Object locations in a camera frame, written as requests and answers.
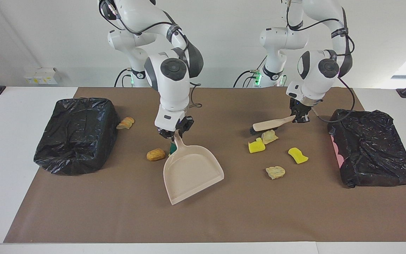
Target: white table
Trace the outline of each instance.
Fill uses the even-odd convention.
[[[406,253],[406,243],[2,244],[37,172],[32,158],[55,102],[72,98],[76,90],[8,87],[0,95],[0,253]],[[367,111],[395,119],[406,148],[406,99],[394,90],[355,92]]]

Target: brown table mat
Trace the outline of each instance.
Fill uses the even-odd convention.
[[[406,186],[346,188],[327,124],[314,114],[310,123],[280,127],[266,151],[248,153],[251,124],[289,115],[285,88],[197,88],[204,106],[189,110],[196,122],[184,142],[212,151],[225,179],[175,206],[163,183],[165,160],[146,159],[170,144],[154,127],[158,93],[79,88],[79,97],[108,98],[120,117],[137,122],[119,132],[99,172],[66,177],[39,169],[5,243],[406,241]],[[333,88],[317,111],[331,116],[350,106],[349,92]],[[292,147],[309,161],[296,165]],[[270,166],[284,167],[285,177],[270,180]]]

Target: trash bag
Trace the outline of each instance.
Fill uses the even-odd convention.
[[[331,120],[348,112],[338,109]],[[328,132],[338,149],[344,184],[351,188],[406,185],[406,151],[388,114],[354,111],[347,119],[330,123]]]
[[[119,123],[108,99],[60,100],[37,146],[34,162],[55,175],[96,172],[111,154]]]

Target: dustpan handle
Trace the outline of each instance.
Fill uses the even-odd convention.
[[[174,142],[176,145],[176,148],[179,149],[180,147],[185,147],[186,145],[183,143],[183,139],[179,136],[179,134],[174,135]]]

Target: yellow object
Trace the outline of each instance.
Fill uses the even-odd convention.
[[[300,151],[298,148],[291,148],[288,151],[288,154],[292,156],[292,158],[294,158],[295,162],[297,164],[301,164],[303,162],[308,161],[308,157],[304,156],[302,151]]]
[[[136,121],[132,117],[127,117],[117,126],[117,130],[130,129]]]
[[[264,145],[267,145],[277,140],[278,137],[275,135],[274,130],[269,130],[261,135],[261,139],[263,140]]]
[[[269,174],[269,177],[272,178],[272,180],[275,180],[280,177],[284,177],[286,174],[286,170],[283,169],[282,167],[270,167],[266,168],[267,174]]]
[[[147,159],[149,161],[159,161],[161,159],[166,158],[166,152],[162,150],[161,148],[154,149],[152,151],[149,151],[147,154]]]
[[[248,150],[251,154],[253,154],[266,150],[266,146],[264,145],[263,140],[258,137],[255,142],[248,143]]]

